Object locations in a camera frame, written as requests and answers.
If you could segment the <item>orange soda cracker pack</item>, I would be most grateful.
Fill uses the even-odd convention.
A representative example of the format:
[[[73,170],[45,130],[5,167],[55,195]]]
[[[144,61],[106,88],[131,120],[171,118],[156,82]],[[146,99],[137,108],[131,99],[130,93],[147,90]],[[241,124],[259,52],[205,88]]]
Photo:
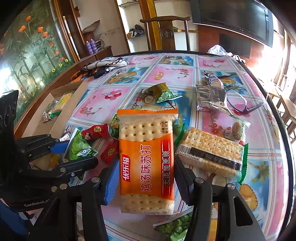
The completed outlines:
[[[121,212],[172,215],[177,109],[119,109]]]

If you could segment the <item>green pea snack packet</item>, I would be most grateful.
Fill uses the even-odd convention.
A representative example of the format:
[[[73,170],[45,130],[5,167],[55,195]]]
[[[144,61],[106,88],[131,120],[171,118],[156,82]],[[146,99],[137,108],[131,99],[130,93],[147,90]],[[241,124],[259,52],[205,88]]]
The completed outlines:
[[[96,156],[97,154],[98,152],[93,149],[82,136],[81,130],[76,128],[72,133],[62,160],[65,163],[85,157]]]

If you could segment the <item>cardboard box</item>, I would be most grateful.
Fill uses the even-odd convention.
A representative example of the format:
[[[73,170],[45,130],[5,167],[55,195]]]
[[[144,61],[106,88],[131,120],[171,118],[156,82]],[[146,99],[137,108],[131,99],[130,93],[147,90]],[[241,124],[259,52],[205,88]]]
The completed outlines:
[[[62,137],[64,127],[85,94],[88,81],[76,81],[52,90],[34,111],[22,137],[50,134]]]

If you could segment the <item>red candy packet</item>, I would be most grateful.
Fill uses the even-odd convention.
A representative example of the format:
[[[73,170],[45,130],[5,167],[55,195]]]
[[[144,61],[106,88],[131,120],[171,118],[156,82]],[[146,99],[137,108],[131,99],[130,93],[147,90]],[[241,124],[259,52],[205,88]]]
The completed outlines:
[[[99,138],[107,138],[108,137],[108,125],[105,123],[103,125],[94,125],[86,130],[81,132],[82,136],[85,140],[94,142]]]

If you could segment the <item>green peas bag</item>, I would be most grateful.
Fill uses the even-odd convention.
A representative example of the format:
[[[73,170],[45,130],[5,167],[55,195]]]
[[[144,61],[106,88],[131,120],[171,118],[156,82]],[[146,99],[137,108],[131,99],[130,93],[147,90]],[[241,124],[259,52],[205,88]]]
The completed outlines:
[[[192,211],[179,213],[165,222],[153,225],[153,228],[165,235],[166,240],[182,241],[185,240],[191,219]]]

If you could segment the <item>green soda cracker pack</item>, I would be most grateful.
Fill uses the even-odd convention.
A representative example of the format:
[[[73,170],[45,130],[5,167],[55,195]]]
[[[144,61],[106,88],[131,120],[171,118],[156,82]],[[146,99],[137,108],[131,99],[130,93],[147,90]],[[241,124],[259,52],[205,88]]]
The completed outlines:
[[[190,127],[175,154],[187,165],[208,171],[242,184],[247,173],[248,144]]]

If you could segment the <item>clear green cookie packet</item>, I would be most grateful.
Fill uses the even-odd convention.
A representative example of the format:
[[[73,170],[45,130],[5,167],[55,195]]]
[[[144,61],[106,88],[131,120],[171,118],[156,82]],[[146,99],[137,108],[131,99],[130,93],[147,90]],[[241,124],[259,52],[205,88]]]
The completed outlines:
[[[246,140],[246,133],[250,128],[251,123],[246,120],[242,120],[232,114],[230,115],[230,118],[233,122],[230,128],[230,140],[240,145],[244,145]]]

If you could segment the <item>flower mural panel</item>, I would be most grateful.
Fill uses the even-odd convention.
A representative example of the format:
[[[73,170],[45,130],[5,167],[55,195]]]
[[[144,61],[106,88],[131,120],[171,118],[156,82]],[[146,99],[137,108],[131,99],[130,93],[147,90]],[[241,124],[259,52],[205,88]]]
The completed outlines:
[[[17,90],[16,117],[74,64],[53,1],[32,1],[1,39],[1,93]]]

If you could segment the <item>black white patterned cloth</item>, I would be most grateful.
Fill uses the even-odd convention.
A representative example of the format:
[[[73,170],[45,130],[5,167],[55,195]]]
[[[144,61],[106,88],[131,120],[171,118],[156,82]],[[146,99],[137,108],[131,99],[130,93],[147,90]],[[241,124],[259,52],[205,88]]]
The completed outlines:
[[[118,57],[115,60],[102,59],[88,64],[82,68],[83,73],[87,73],[89,76],[94,76],[95,79],[119,68],[126,67],[128,61],[122,57]]]

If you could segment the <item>purple spray can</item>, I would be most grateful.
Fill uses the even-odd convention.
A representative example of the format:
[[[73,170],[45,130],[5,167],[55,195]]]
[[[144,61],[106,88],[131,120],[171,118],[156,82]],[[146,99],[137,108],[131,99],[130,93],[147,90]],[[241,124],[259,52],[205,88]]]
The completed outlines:
[[[90,42],[89,41],[86,41],[85,45],[86,45],[86,48],[88,50],[89,55],[94,54]]]
[[[97,45],[93,39],[90,40],[90,45],[93,53],[97,53],[98,52]]]

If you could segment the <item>green gold snack packet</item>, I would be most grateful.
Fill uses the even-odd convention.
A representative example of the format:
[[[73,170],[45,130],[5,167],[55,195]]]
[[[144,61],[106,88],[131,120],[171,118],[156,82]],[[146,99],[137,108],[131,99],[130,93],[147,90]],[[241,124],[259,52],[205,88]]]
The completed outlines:
[[[172,101],[175,99],[179,99],[183,97],[182,95],[173,92],[170,90],[166,83],[158,83],[156,85],[153,85],[147,89],[142,90],[142,94],[146,96],[152,96],[155,100],[156,103],[162,103],[162,102],[167,102],[167,101]]]

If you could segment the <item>silver foil snack packet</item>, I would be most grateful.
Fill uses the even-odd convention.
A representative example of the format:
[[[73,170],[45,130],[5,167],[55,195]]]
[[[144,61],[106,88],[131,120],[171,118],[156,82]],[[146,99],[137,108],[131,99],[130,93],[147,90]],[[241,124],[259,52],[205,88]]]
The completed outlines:
[[[224,89],[213,86],[196,85],[196,92],[198,111],[215,109],[227,115],[232,114],[227,106],[227,95]]]

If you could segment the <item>white plastic bag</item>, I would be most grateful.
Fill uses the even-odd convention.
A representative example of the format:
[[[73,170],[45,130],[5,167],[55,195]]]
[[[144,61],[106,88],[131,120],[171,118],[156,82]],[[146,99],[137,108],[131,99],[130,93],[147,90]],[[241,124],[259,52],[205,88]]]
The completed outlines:
[[[239,55],[234,55],[231,52],[227,52],[221,45],[214,45],[213,47],[211,47],[208,52],[209,54],[215,54],[215,55],[219,55],[219,56],[229,56],[234,58],[235,60],[242,62],[242,63],[246,63],[245,60],[243,60]]]

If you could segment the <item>black television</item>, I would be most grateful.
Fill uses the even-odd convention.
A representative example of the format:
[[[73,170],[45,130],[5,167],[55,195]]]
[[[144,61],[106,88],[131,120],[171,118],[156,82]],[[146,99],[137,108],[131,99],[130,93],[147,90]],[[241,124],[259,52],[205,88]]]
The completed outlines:
[[[273,15],[259,1],[191,0],[194,24],[223,28],[273,46]]]

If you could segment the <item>black frame eyeglasses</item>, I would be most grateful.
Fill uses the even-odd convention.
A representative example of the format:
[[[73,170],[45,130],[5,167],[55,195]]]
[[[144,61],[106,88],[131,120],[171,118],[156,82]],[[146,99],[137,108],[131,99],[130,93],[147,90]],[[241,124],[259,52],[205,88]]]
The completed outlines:
[[[225,90],[227,104],[237,115],[248,115],[264,106],[263,101],[255,105],[248,104],[248,92],[240,79],[240,74],[235,72],[223,74],[222,72],[204,71],[204,79],[206,84],[221,87]]]

